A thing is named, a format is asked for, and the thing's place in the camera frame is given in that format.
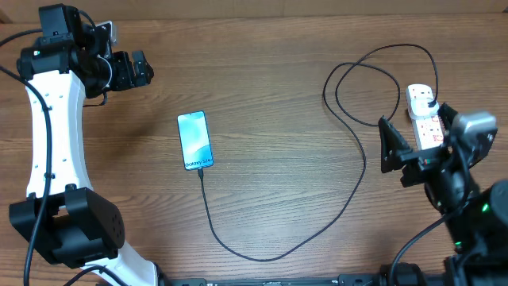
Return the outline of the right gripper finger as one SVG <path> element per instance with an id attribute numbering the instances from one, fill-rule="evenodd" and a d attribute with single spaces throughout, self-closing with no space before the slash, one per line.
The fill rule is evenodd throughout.
<path id="1" fill-rule="evenodd" d="M 437 111 L 444 127 L 444 143 L 446 146 L 458 147 L 460 145 L 460 131 L 453 125 L 458 112 L 446 102 L 442 103 Z"/>
<path id="2" fill-rule="evenodd" d="M 384 116 L 378 121 L 381 141 L 381 172 L 399 170 L 406 165 L 406 156 L 413 152 L 406 139 Z"/>

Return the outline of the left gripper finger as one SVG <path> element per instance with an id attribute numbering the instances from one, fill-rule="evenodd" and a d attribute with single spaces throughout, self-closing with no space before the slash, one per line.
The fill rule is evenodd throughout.
<path id="1" fill-rule="evenodd" d="M 136 86 L 146 86 L 151 83 L 154 71 L 150 65 L 136 65 L 134 70 L 136 72 Z"/>
<path id="2" fill-rule="evenodd" d="M 146 60 L 146 57 L 144 55 L 144 52 L 141 50 L 133 51 L 133 65 L 135 68 L 148 68 L 149 63 Z"/>

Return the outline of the Galaxy S24+ smartphone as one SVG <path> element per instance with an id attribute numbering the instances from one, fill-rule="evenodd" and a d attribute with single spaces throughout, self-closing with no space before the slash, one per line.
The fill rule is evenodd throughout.
<path id="1" fill-rule="evenodd" d="M 205 113 L 200 110 L 177 117 L 183 165 L 187 171 L 214 165 Z"/>

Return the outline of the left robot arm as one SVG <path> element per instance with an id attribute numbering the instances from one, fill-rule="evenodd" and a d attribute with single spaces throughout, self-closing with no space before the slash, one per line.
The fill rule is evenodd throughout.
<path id="1" fill-rule="evenodd" d="M 110 285 L 165 285 L 157 264 L 126 240 L 117 206 L 97 194 L 87 174 L 83 110 L 96 97 L 151 83 L 144 53 L 114 52 L 113 23 L 100 24 L 73 6 L 39 10 L 35 43 L 21 51 L 14 78 L 28 93 L 33 163 L 25 200 L 9 208 L 28 255 Z"/>

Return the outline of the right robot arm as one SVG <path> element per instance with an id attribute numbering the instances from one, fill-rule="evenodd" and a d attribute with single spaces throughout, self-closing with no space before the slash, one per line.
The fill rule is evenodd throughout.
<path id="1" fill-rule="evenodd" d="M 423 185 L 441 217 L 411 238 L 389 265 L 381 268 L 381 285 L 505 285 L 507 283 L 507 182 L 480 190 L 470 169 L 484 159 L 498 132 L 494 115 L 460 114 L 447 104 L 437 111 L 445 135 L 441 145 L 413 150 L 386 119 L 378 122 L 381 170 L 402 171 L 403 187 Z M 429 276 L 416 264 L 402 263 L 419 239 L 446 225 L 455 255 L 444 259 L 444 273 Z"/>

